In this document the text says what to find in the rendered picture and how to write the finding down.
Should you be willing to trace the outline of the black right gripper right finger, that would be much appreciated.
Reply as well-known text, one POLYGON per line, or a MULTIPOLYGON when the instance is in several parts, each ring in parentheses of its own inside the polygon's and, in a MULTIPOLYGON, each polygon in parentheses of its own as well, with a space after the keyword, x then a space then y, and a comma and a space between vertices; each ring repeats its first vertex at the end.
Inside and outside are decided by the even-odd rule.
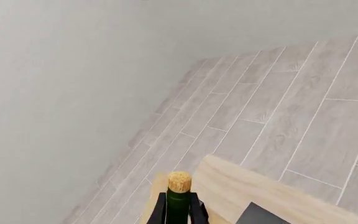
POLYGON ((191 224, 209 224, 209 216, 205 204, 198 198, 198 195, 194 192, 190 193, 189 216, 191 224))

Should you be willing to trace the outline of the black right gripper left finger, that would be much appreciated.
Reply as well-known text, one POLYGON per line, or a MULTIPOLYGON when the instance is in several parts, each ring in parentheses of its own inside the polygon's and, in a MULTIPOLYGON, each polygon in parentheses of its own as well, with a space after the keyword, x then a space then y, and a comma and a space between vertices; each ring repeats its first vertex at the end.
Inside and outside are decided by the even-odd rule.
POLYGON ((167 207, 166 199, 167 194, 165 192, 159 193, 154 209, 147 220, 147 224, 165 224, 167 207))

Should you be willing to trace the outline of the green wine bottle with cork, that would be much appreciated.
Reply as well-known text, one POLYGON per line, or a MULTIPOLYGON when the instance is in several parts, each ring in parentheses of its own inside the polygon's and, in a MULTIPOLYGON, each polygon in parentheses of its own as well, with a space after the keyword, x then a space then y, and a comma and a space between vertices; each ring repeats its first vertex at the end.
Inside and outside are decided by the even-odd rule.
POLYGON ((175 171, 168 175, 166 224, 187 224, 191 195, 191 175, 175 171))

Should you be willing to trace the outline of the pale wooden wine rack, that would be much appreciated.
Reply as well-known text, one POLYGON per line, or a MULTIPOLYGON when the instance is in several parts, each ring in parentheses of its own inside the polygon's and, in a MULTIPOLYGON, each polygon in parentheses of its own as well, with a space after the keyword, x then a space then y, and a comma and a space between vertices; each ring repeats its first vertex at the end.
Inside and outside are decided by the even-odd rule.
POLYGON ((197 166, 191 190, 210 224, 236 224, 251 203, 289 224, 358 224, 352 212, 212 155, 197 166))

